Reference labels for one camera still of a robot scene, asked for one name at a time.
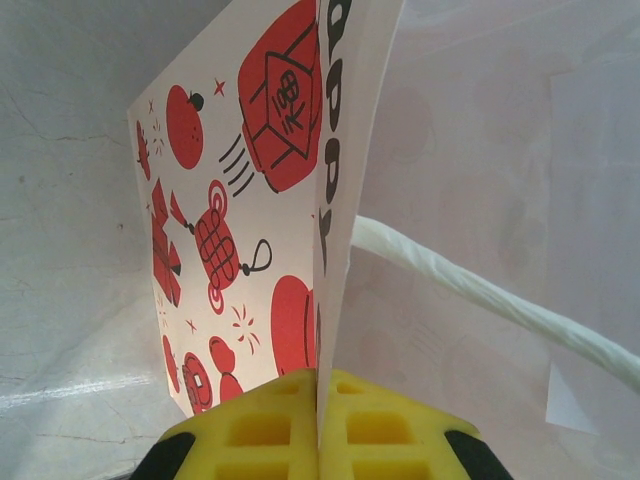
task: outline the red illustration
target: red illustration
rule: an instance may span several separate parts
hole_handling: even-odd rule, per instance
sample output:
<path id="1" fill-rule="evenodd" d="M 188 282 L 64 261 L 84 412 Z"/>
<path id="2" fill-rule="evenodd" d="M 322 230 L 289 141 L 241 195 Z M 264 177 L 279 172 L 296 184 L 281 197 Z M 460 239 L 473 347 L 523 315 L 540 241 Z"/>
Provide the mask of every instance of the red illustration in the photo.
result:
<path id="1" fill-rule="evenodd" d="M 182 268 L 180 257 L 173 242 L 169 242 L 164 232 L 164 224 L 169 215 L 160 179 L 151 193 L 153 213 L 151 214 L 151 237 L 153 242 L 153 276 L 167 299 L 176 307 L 180 303 L 180 284 L 177 276 Z"/>
<path id="2" fill-rule="evenodd" d="M 315 168 L 322 119 L 316 2 L 301 0 L 262 35 L 238 72 L 242 133 L 274 192 Z"/>
<path id="3" fill-rule="evenodd" d="M 202 214 L 195 226 L 187 222 L 178 202 L 171 194 L 171 214 L 195 236 L 202 265 L 209 278 L 209 302 L 217 314 L 224 310 L 222 290 L 228 288 L 242 270 L 246 276 L 252 272 L 266 270 L 271 265 L 272 252 L 269 242 L 261 239 L 253 255 L 253 263 L 240 263 L 236 244 L 225 221 L 227 194 L 223 185 L 214 180 L 209 187 L 209 208 Z M 256 266 L 262 246 L 268 251 L 268 259 L 262 266 Z"/>
<path id="4" fill-rule="evenodd" d="M 213 96 L 215 97 L 217 94 L 220 94 L 224 97 L 224 84 L 227 82 L 220 82 L 217 78 L 214 78 L 216 81 L 216 89 L 213 92 Z"/>
<path id="5" fill-rule="evenodd" d="M 193 332 L 197 332 L 198 329 L 196 328 L 196 326 L 193 324 L 193 320 L 185 320 L 185 323 L 187 325 L 189 325 L 189 328 L 191 329 L 191 335 L 193 335 Z"/>
<path id="6" fill-rule="evenodd" d="M 156 298 L 156 305 L 158 306 L 158 318 L 162 321 L 162 326 L 166 328 L 169 326 L 169 322 L 167 322 L 167 311 L 164 309 L 163 297 L 158 295 Z"/>
<path id="7" fill-rule="evenodd" d="M 240 330 L 240 336 L 238 337 L 238 342 L 243 343 L 246 342 L 249 344 L 251 348 L 251 355 L 256 353 L 256 345 L 260 345 L 260 339 L 258 336 L 252 331 L 254 319 L 251 317 L 247 320 L 247 307 L 246 305 L 242 305 L 242 315 L 236 307 L 231 307 L 233 309 L 233 313 L 238 317 L 238 321 L 233 323 L 234 328 Z"/>
<path id="8" fill-rule="evenodd" d="M 153 139 L 153 145 L 156 147 L 155 153 L 161 157 L 164 150 L 164 139 L 162 138 L 162 126 L 160 125 L 160 120 L 156 118 L 156 121 L 153 122 L 153 126 L 151 128 L 153 128 L 153 132 L 155 133 L 155 138 Z"/>
<path id="9" fill-rule="evenodd" d="M 271 343 L 279 375 L 315 366 L 313 290 L 292 275 L 278 280 L 273 290 Z"/>
<path id="10" fill-rule="evenodd" d="M 220 378 L 220 403 L 231 400 L 242 394 L 242 387 L 233 370 L 236 368 L 236 356 L 220 337 L 211 337 L 209 340 L 209 352 L 218 371 Z"/>
<path id="11" fill-rule="evenodd" d="M 167 365 L 167 373 L 169 374 L 169 378 L 171 378 L 171 383 L 173 384 L 173 389 L 176 392 L 180 392 L 180 384 L 178 383 L 178 367 L 176 366 L 176 359 L 173 357 L 171 344 L 169 343 L 169 339 L 166 335 L 162 336 L 162 348 L 164 349 L 164 360 Z"/>
<path id="12" fill-rule="evenodd" d="M 204 145 L 202 122 L 198 112 L 204 99 L 199 93 L 184 91 L 179 85 L 169 90 L 167 98 L 167 133 L 169 144 L 178 163 L 187 170 L 200 161 Z"/>
<path id="13" fill-rule="evenodd" d="M 184 356 L 182 376 L 184 377 L 184 385 L 189 395 L 189 403 L 191 403 L 193 414 L 197 415 L 211 408 L 211 405 L 213 405 L 213 392 L 209 376 L 198 357 L 191 352 L 187 352 Z"/>
<path id="14" fill-rule="evenodd" d="M 147 180 L 151 179 L 151 168 L 149 167 L 149 150 L 147 140 L 144 138 L 144 130 L 140 122 L 136 122 L 136 136 L 138 137 L 138 163 L 142 167 Z"/>

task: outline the black letter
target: black letter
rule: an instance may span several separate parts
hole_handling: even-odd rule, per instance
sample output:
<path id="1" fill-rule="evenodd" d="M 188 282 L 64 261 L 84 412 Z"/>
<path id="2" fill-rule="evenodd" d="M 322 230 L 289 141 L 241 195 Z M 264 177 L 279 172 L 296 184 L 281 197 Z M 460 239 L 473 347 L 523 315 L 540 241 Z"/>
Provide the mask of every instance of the black letter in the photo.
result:
<path id="1" fill-rule="evenodd" d="M 333 14 L 337 7 L 340 7 L 340 17 L 334 22 Z M 351 0 L 331 0 L 329 9 L 327 10 L 327 34 L 329 35 L 329 61 L 336 43 L 342 38 L 344 33 L 344 24 L 347 23 L 349 9 L 351 8 Z"/>
<path id="2" fill-rule="evenodd" d="M 335 95 L 335 104 L 333 102 L 333 91 L 337 87 Z M 325 85 L 325 96 L 329 100 L 329 125 L 331 131 L 335 132 L 338 126 L 338 118 L 340 118 L 340 98 L 342 97 L 342 59 L 339 58 L 331 65 L 329 74 L 327 75 L 327 83 Z"/>
<path id="3" fill-rule="evenodd" d="M 340 142 L 330 138 L 324 147 L 324 163 L 327 164 L 327 203 L 333 202 L 338 189 L 338 171 L 340 170 Z"/>
<path id="4" fill-rule="evenodd" d="M 327 235 L 331 231 L 331 210 L 322 215 L 322 210 L 318 210 L 318 229 L 320 230 L 320 244 L 322 246 L 322 262 L 324 263 L 324 274 L 327 274 Z"/>

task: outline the white rope handle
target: white rope handle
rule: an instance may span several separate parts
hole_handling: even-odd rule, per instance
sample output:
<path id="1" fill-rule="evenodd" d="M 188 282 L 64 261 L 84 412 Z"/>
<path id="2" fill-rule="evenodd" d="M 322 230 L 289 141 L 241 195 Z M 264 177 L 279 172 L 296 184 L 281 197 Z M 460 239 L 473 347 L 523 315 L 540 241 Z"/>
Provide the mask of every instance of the white rope handle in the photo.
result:
<path id="1" fill-rule="evenodd" d="M 376 220 L 358 215 L 351 244 L 435 280 L 462 298 L 567 347 L 640 394 L 640 358 L 599 333 L 493 285 Z"/>

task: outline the red star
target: red star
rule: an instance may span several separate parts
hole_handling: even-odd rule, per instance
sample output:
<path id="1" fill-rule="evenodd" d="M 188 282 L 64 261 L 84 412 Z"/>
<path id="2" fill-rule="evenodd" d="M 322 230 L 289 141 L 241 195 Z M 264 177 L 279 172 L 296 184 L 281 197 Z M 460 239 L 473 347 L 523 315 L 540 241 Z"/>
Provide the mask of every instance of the red star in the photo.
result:
<path id="1" fill-rule="evenodd" d="M 227 82 L 219 82 L 218 79 L 215 79 L 216 81 L 216 91 L 213 93 L 213 96 L 215 97 L 217 94 L 220 94 L 224 97 L 224 90 L 222 90 L 224 88 L 224 84 Z"/>
<path id="2" fill-rule="evenodd" d="M 185 322 L 187 322 L 187 325 L 191 327 L 191 335 L 193 335 L 193 332 L 198 330 L 196 326 L 193 324 L 193 320 L 185 320 Z"/>

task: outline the gray surface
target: gray surface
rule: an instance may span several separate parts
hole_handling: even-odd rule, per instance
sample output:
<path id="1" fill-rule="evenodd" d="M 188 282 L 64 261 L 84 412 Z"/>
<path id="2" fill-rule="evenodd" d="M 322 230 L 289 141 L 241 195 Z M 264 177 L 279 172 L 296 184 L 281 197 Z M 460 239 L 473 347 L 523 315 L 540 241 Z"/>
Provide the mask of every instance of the gray surface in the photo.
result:
<path id="1" fill-rule="evenodd" d="M 227 3 L 0 4 L 2 478 L 119 475 L 183 418 L 125 110 Z"/>

